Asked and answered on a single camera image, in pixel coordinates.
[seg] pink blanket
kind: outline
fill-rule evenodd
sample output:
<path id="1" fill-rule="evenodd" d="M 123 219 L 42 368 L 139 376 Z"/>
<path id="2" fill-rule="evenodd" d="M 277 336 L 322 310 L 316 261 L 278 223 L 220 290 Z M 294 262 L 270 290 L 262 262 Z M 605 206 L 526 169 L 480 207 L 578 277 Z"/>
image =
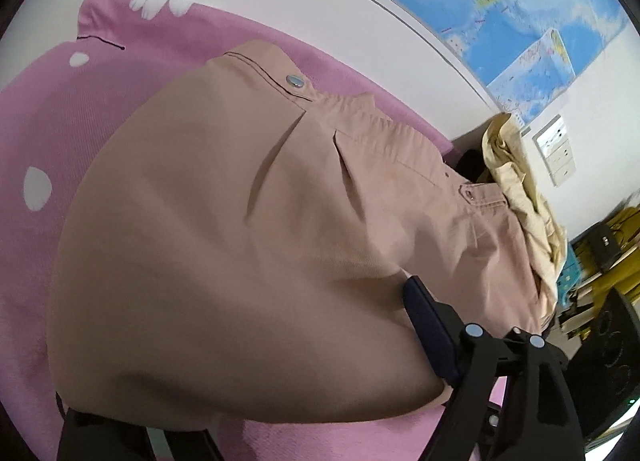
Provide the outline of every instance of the pink blanket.
<path id="1" fill-rule="evenodd" d="M 79 38 L 0 92 L 0 400 L 44 461 L 62 420 L 47 368 L 47 286 L 68 206 L 113 132 L 169 81 L 247 40 L 276 43 L 318 89 L 373 92 L 378 107 L 452 152 L 396 98 L 330 56 L 244 18 L 181 0 L 86 0 Z M 354 425 L 263 425 L 223 418 L 231 461 L 414 461 L 438 412 Z"/>

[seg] blue ocean on map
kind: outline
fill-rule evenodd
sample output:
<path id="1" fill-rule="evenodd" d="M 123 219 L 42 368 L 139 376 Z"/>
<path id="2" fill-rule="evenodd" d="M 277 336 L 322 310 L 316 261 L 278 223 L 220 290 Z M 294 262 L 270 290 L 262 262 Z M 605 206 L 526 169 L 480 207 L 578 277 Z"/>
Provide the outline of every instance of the blue ocean on map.
<path id="1" fill-rule="evenodd" d="M 629 22 L 618 0 L 393 0 L 530 123 Z"/>

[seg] switch panel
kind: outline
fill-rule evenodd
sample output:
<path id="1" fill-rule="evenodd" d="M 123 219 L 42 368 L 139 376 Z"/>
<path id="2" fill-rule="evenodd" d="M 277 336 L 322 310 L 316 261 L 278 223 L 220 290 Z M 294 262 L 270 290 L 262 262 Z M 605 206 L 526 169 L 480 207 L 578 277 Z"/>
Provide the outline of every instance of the switch panel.
<path id="1" fill-rule="evenodd" d="M 558 114 L 534 136 L 554 185 L 561 186 L 575 173 L 574 153 L 562 116 Z"/>

